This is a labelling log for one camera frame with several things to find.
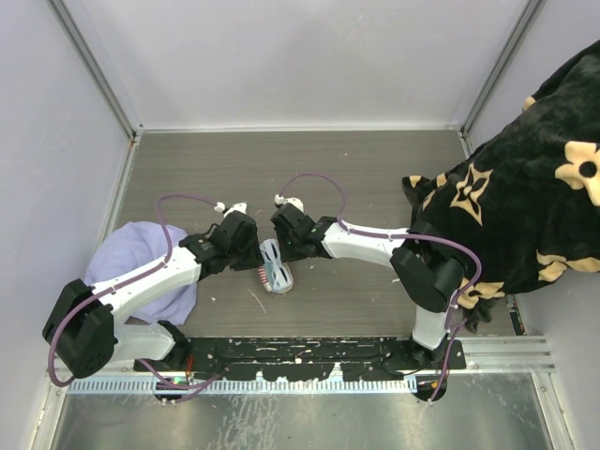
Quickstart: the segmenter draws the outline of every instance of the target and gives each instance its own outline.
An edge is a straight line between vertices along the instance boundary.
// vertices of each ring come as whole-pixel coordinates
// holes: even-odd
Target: white panel
[[[42,327],[98,244],[128,143],[46,2],[5,2],[0,43],[0,429],[3,448],[22,449]]]
[[[479,145],[519,113],[523,100],[571,56],[600,38],[600,2],[548,0],[472,131]],[[565,274],[556,285],[519,296],[530,333],[547,337],[579,448],[598,448],[600,277]]]
[[[147,129],[442,128],[464,118],[525,1],[67,3]]]

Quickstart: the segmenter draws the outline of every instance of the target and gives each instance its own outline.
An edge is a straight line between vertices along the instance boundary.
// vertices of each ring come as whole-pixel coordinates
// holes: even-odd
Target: purple cord
[[[82,309],[88,307],[89,305],[91,305],[93,302],[95,302],[99,298],[103,297],[104,295],[107,295],[108,293],[114,293],[114,292],[118,291],[119,289],[122,289],[122,288],[128,286],[131,283],[135,283],[136,281],[139,281],[140,279],[146,278],[149,275],[154,274],[155,272],[157,272],[158,270],[160,270],[161,268],[163,268],[169,262],[169,260],[171,259],[171,256],[173,255],[173,242],[171,241],[171,237],[169,236],[169,231],[167,230],[167,224],[165,223],[164,216],[162,215],[162,212],[160,211],[160,204],[163,201],[165,201],[167,199],[172,199],[172,198],[192,199],[192,200],[197,200],[199,202],[208,203],[208,204],[210,204],[212,206],[217,206],[216,202],[214,202],[212,200],[209,200],[209,199],[206,199],[204,197],[198,196],[198,195],[193,195],[193,194],[175,193],[175,194],[167,194],[167,195],[163,195],[161,197],[158,197],[158,199],[157,199],[157,201],[155,203],[155,210],[157,212],[157,218],[158,218],[158,223],[160,224],[160,228],[162,229],[162,232],[165,234],[165,238],[167,239],[167,254],[165,255],[164,261],[159,262],[154,267],[146,270],[145,272],[142,272],[141,274],[139,274],[139,275],[137,275],[135,277],[132,277],[130,279],[126,279],[124,281],[121,281],[120,283],[115,284],[114,287],[107,288],[104,291],[97,292],[97,293],[93,294],[91,297],[85,299],[78,306],[76,306],[74,309],[72,309],[67,314],[67,316],[65,316],[65,318],[58,324],[58,326],[56,327],[56,330],[54,331],[54,334],[52,336],[52,340],[51,340],[51,343],[50,343],[50,350],[48,351],[48,375],[50,376],[50,380],[56,386],[58,386],[58,387],[67,387],[71,383],[73,383],[73,381],[75,380],[75,377],[73,377],[73,376],[71,376],[65,382],[59,380],[58,376],[56,375],[56,366],[54,365],[54,359],[55,359],[55,356],[56,356],[56,347],[58,346],[58,339],[63,334],[63,331],[65,331],[65,328],[67,327],[68,323],[70,321],[72,321],[73,318]],[[140,360],[140,362],[143,365],[148,364],[144,360]],[[150,369],[150,371],[155,376],[157,376],[160,379],[160,376],[158,375],[158,372],[156,372],[153,367]],[[216,379],[216,378],[213,377],[212,379],[210,379],[210,382],[206,381],[204,383],[210,384],[214,379]],[[199,384],[195,384],[193,386],[187,386],[187,389],[194,389],[196,387],[198,387],[199,389],[197,391],[194,391],[194,393],[189,394],[186,397],[189,397],[189,398],[193,397],[193,395],[196,395],[199,392],[201,392],[204,389],[204,387],[206,387],[207,385],[203,386],[203,383],[199,383]]]
[[[481,277],[481,272],[483,270],[483,267],[481,264],[481,260],[477,257],[477,255],[472,250],[464,247],[463,245],[459,244],[458,242],[451,241],[450,239],[444,239],[442,237],[429,236],[429,235],[424,235],[424,234],[414,234],[414,233],[400,233],[400,234],[388,235],[388,234],[383,234],[383,233],[379,233],[379,232],[366,232],[366,231],[362,231],[362,230],[354,230],[354,229],[348,227],[348,225],[346,225],[346,223],[342,220],[342,217],[341,217],[342,213],[344,212],[344,209],[346,209],[346,204],[347,204],[346,194],[344,193],[344,189],[339,185],[339,183],[336,180],[334,180],[330,176],[325,175],[323,173],[317,173],[317,172],[299,173],[294,178],[292,178],[281,189],[281,191],[279,192],[279,195],[281,197],[283,197],[285,190],[290,186],[290,184],[293,181],[295,181],[298,178],[305,177],[305,176],[317,176],[319,178],[327,180],[329,183],[331,183],[332,185],[334,185],[337,188],[337,191],[341,195],[341,200],[342,200],[341,208],[339,209],[339,213],[337,213],[337,224],[340,226],[340,228],[342,230],[344,230],[348,233],[357,234],[357,235],[365,236],[365,237],[373,237],[373,238],[378,238],[378,239],[412,239],[415,241],[436,242],[438,244],[443,244],[450,248],[455,248],[457,250],[460,250],[472,259],[472,261],[475,263],[475,274],[469,280],[469,282],[467,282],[467,284],[465,284],[461,289],[459,289],[457,291],[457,293],[455,293],[455,295],[450,300],[450,305],[449,305],[448,313],[446,315],[446,320],[445,320],[444,326],[446,327],[446,329],[451,329],[452,327],[449,326],[449,323],[450,323],[450,320],[454,313],[454,309],[457,308],[456,305],[458,304],[458,299],[460,298],[460,296],[462,294],[464,294],[466,291],[468,291],[471,288],[471,286],[473,286],[477,282],[479,277]],[[436,389],[433,391],[433,394],[429,398],[429,402],[433,402],[433,400],[435,400],[435,397],[438,395],[440,386],[442,385],[443,379],[445,377],[445,372],[448,369],[448,360],[450,358],[450,351],[452,349],[452,343],[454,342],[454,340],[458,334],[458,331],[465,324],[465,322],[466,322],[466,320],[463,320],[458,325],[456,325],[456,328],[454,329],[454,333],[450,337],[450,343],[448,344],[448,348],[446,350],[446,354],[443,359],[442,374],[440,375],[440,380],[438,381],[438,385],[437,385]]]

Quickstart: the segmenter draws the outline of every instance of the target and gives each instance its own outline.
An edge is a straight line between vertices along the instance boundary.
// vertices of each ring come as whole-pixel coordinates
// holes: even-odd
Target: purple cable
[[[339,213],[337,213],[337,224],[340,226],[340,228],[348,233],[351,234],[357,234],[360,236],[365,236],[365,237],[372,237],[372,238],[378,238],[378,239],[412,239],[415,241],[429,241],[429,242],[436,242],[438,244],[443,244],[445,246],[448,246],[450,248],[455,248],[457,250],[462,251],[464,254],[466,254],[467,256],[469,256],[472,261],[475,263],[475,274],[473,275],[473,277],[469,280],[469,282],[467,282],[467,284],[465,284],[461,289],[459,289],[457,291],[457,293],[452,297],[452,299],[450,300],[450,305],[448,308],[448,313],[446,315],[446,320],[444,323],[444,326],[446,327],[446,329],[452,329],[452,327],[449,325],[450,320],[452,318],[452,315],[454,313],[454,309],[457,308],[457,304],[458,304],[458,299],[460,298],[460,296],[462,294],[464,294],[466,291],[468,291],[471,286],[473,286],[477,280],[479,279],[479,277],[481,277],[481,272],[483,270],[482,264],[481,264],[481,260],[477,257],[477,255],[470,250],[467,247],[464,247],[463,245],[459,244],[458,242],[455,241],[451,241],[450,239],[444,239],[442,237],[437,237],[437,236],[429,236],[429,235],[425,235],[425,234],[414,234],[414,233],[400,233],[400,234],[383,234],[380,232],[366,232],[366,231],[362,231],[362,230],[354,230],[351,227],[348,227],[348,225],[346,225],[346,223],[343,221],[341,215],[344,212],[344,209],[346,209],[346,194],[344,193],[344,189],[339,185],[339,183],[334,180],[333,178],[331,178],[328,175],[325,175],[323,173],[316,173],[316,172],[303,172],[303,173],[299,173],[297,174],[294,178],[292,178],[279,192],[279,195],[281,197],[283,197],[283,194],[285,193],[285,190],[290,186],[290,184],[295,181],[298,178],[302,178],[304,176],[318,176],[319,178],[325,179],[327,180],[329,183],[331,183],[332,185],[334,185],[337,188],[337,191],[339,192],[339,194],[341,195],[341,200],[342,200],[342,205],[341,208],[339,209]],[[450,337],[450,342],[448,344],[448,349],[446,350],[446,354],[445,357],[443,359],[443,364],[442,364],[442,374],[440,375],[440,380],[438,382],[438,386],[436,387],[436,389],[433,391],[433,394],[431,395],[431,397],[429,398],[429,402],[433,402],[433,400],[435,399],[435,397],[438,395],[438,392],[440,390],[440,386],[442,385],[443,379],[445,377],[445,372],[448,369],[448,360],[450,358],[450,351],[452,349],[452,344],[458,334],[458,331],[460,330],[460,328],[464,325],[464,323],[466,322],[466,320],[461,321],[458,325],[456,325],[456,328],[454,329],[454,333],[452,334],[452,336]]]
[[[124,281],[121,281],[120,283],[115,284],[114,287],[112,287],[112,288],[107,288],[104,291],[97,292],[97,293],[93,294],[91,297],[85,299],[78,306],[76,306],[74,309],[72,309],[67,314],[67,316],[65,316],[65,318],[58,324],[58,326],[56,327],[56,330],[54,331],[54,334],[52,335],[52,340],[51,340],[51,343],[50,343],[50,350],[48,351],[48,375],[50,376],[50,380],[56,386],[58,386],[58,387],[66,387],[66,386],[69,386],[71,383],[73,383],[73,381],[75,380],[75,377],[70,377],[65,382],[63,382],[62,380],[59,380],[58,376],[56,375],[56,366],[54,365],[54,359],[55,359],[55,356],[56,356],[56,347],[58,346],[58,339],[62,335],[63,331],[65,331],[65,328],[67,327],[68,323],[70,321],[72,321],[73,318],[82,309],[85,309],[86,307],[88,307],[89,305],[91,305],[92,303],[94,303],[99,298],[103,297],[104,295],[107,295],[108,293],[114,293],[114,292],[118,291],[119,289],[122,289],[122,288],[128,286],[131,283],[135,283],[136,281],[139,281],[140,279],[146,278],[149,275],[154,274],[156,271],[158,271],[162,267],[164,267],[169,262],[169,260],[171,259],[171,256],[173,255],[173,242],[171,241],[171,237],[169,236],[169,231],[167,230],[167,224],[165,223],[164,216],[162,215],[162,212],[160,211],[160,204],[163,201],[165,201],[167,199],[172,199],[172,198],[192,199],[192,200],[197,200],[199,202],[208,203],[208,204],[210,204],[212,206],[217,206],[216,202],[214,202],[214,201],[212,201],[210,199],[206,199],[204,197],[198,196],[198,195],[193,195],[193,194],[175,193],[175,194],[167,194],[167,195],[163,195],[161,197],[158,197],[158,199],[157,199],[157,201],[155,203],[155,210],[157,212],[157,218],[158,218],[158,223],[160,224],[160,228],[162,229],[162,232],[165,234],[165,238],[167,239],[167,254],[165,255],[164,261],[159,262],[154,267],[146,270],[145,272],[142,272],[141,274],[139,274],[139,275],[137,275],[135,277],[126,279]],[[144,364],[144,363],[147,364],[147,362],[145,362],[143,360],[140,360],[140,362],[142,364]],[[156,372],[153,367],[152,367],[152,370],[150,370],[150,371],[155,376],[158,375],[158,372]],[[201,387],[201,385],[202,385],[202,383],[193,385],[191,387],[188,386],[187,389],[190,389],[190,388],[193,389],[193,388],[199,387],[200,389],[198,391],[195,391],[195,394],[198,394],[202,389],[204,389],[204,387]]]

